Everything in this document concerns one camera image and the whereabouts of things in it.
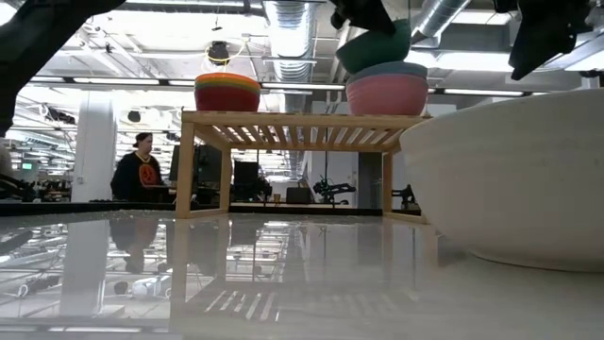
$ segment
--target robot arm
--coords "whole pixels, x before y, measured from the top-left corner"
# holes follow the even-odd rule
[[[520,80],[560,53],[573,51],[579,33],[593,28],[585,24],[589,0],[494,0],[497,13],[519,10],[522,15],[510,66],[512,79]]]

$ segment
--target orange logo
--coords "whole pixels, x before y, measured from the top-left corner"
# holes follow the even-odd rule
[[[139,177],[141,178],[141,183],[143,185],[158,184],[158,173],[153,166],[149,164],[143,164],[139,167]]]

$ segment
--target red bowl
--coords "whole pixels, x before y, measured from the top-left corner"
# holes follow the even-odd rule
[[[199,111],[257,111],[260,93],[236,86],[212,86],[195,90]]]
[[[428,82],[420,76],[390,74],[366,76],[346,86],[354,115],[409,115],[422,113]]]

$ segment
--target reflective table surface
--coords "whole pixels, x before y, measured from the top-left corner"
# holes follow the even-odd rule
[[[0,226],[2,338],[36,331],[601,339],[604,332],[603,275],[487,262],[430,226],[381,217],[176,221],[170,212],[99,212],[9,217]]]

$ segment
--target stacked bowls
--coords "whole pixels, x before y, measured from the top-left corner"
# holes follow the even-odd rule
[[[411,26],[407,19],[393,21],[393,36],[368,31],[347,42],[336,51],[336,57],[351,75],[384,62],[403,60],[411,48]]]
[[[195,80],[195,104],[199,111],[257,111],[260,84],[231,73],[201,75]]]
[[[428,98],[427,76],[426,67],[404,61],[366,68],[346,83],[350,112],[354,115],[419,115]]]

